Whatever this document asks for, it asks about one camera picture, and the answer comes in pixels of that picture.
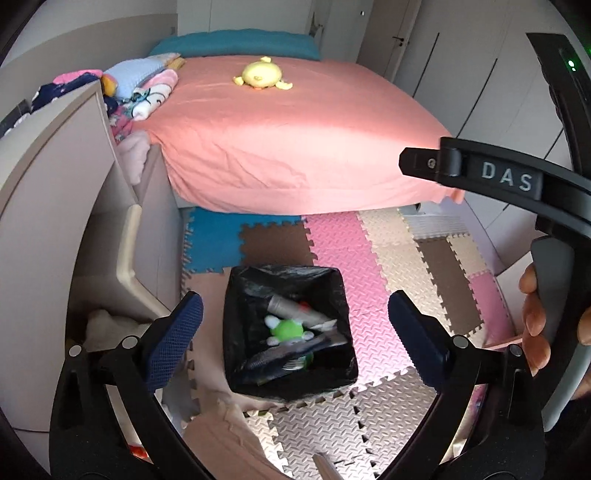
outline mattress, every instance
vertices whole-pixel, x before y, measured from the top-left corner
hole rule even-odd
[[[366,68],[277,58],[291,90],[232,78],[251,56],[187,59],[173,94],[136,122],[162,146],[184,200],[217,212],[304,215],[378,209],[463,192],[405,177],[405,147],[438,148],[446,129]]]

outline black garbage bag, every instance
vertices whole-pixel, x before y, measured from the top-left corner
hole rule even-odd
[[[317,312],[336,319],[346,343],[314,353],[311,365],[262,385],[245,382],[242,368],[266,351],[271,336],[265,325],[273,295],[307,302]],[[234,267],[230,274],[223,315],[223,355],[226,378],[236,393],[291,402],[328,393],[355,383],[357,359],[349,325],[349,306],[343,277],[326,267]]]

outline foam floor mat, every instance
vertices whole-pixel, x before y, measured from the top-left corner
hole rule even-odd
[[[269,426],[277,429],[277,442],[287,458],[285,469],[294,478],[322,480],[312,458],[315,453],[324,453],[333,463],[367,453],[351,400],[342,395],[273,412]]]
[[[269,460],[287,475],[319,479],[312,455],[324,453],[343,478],[372,479],[423,418],[434,392],[420,381],[389,323],[393,291],[405,290],[423,313],[477,346],[513,336],[495,279],[462,222],[427,217],[405,217],[396,209],[303,218],[201,209],[189,215],[183,287],[204,301],[203,325],[188,353],[197,385],[228,389],[221,331],[230,267],[314,264],[337,267],[343,275],[358,383],[336,398],[282,409],[234,395],[245,409],[271,407],[270,413],[250,415],[247,423]]]

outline door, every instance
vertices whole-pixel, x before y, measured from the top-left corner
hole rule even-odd
[[[330,7],[320,53],[325,60],[356,61],[374,0],[337,0]]]
[[[395,48],[406,42],[399,33],[410,3],[411,0],[374,0],[357,63],[378,75],[386,75]]]

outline brown foam tile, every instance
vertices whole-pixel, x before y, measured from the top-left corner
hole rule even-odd
[[[242,265],[314,265],[316,256],[310,252],[307,233],[302,222],[244,225],[240,232]]]
[[[468,335],[481,324],[470,285],[446,238],[417,240],[423,260],[433,276],[437,292],[446,309],[452,331]]]

